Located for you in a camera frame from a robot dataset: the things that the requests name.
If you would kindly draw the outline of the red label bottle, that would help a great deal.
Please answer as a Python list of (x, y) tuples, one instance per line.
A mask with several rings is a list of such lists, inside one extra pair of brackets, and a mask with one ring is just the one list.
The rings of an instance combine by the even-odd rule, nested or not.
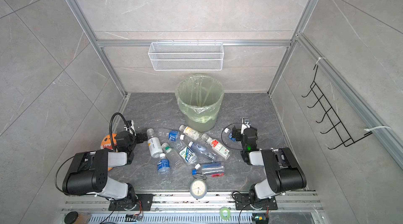
[(230, 151), (218, 140), (211, 138), (207, 134), (203, 134), (201, 138), (208, 143), (212, 147), (213, 151), (224, 160), (227, 160), (230, 157)]

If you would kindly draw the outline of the small blue label bottle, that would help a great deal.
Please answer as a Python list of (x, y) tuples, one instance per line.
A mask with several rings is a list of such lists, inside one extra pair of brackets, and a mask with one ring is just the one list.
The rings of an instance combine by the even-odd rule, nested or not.
[(159, 161), (157, 163), (157, 173), (158, 174), (167, 174), (171, 171), (170, 161), (166, 157), (164, 153), (160, 154)]

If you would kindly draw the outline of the clear blue tinted bottle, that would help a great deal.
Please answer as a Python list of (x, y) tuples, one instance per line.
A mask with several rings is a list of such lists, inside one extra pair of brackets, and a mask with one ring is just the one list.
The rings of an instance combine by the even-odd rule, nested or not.
[(204, 158), (206, 161), (214, 163), (217, 161), (217, 156), (211, 152), (205, 144), (189, 142), (188, 147), (201, 158)]

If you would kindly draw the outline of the green cap clear bottle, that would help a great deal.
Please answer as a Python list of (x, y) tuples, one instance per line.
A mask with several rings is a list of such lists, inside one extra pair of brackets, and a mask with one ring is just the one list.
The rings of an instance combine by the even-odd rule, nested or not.
[(177, 151), (173, 149), (168, 143), (162, 144), (162, 150), (170, 161), (170, 166), (172, 168), (179, 169), (183, 166), (182, 158), (179, 156)]

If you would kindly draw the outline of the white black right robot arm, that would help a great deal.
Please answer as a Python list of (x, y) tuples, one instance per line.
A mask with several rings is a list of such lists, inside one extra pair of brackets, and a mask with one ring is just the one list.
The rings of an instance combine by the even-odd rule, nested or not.
[(259, 149), (258, 130), (245, 117), (241, 123), (226, 126), (222, 134), (241, 144), (242, 160), (249, 166), (261, 166), (266, 179), (253, 184), (248, 193), (233, 192), (232, 197), (238, 210), (276, 210), (275, 197), (288, 191), (304, 189), (306, 176), (290, 148)]

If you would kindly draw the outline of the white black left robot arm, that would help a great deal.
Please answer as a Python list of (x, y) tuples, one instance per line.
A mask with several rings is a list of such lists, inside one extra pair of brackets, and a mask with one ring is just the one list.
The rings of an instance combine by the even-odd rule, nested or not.
[(110, 202), (110, 211), (148, 211), (152, 206), (152, 194), (136, 194), (133, 185), (119, 182), (108, 176), (108, 169), (127, 166), (134, 160), (137, 144), (146, 141), (145, 133), (136, 133), (132, 124), (116, 112), (109, 124), (112, 148), (75, 154), (66, 172), (62, 186), (56, 189), (66, 196), (94, 195)]

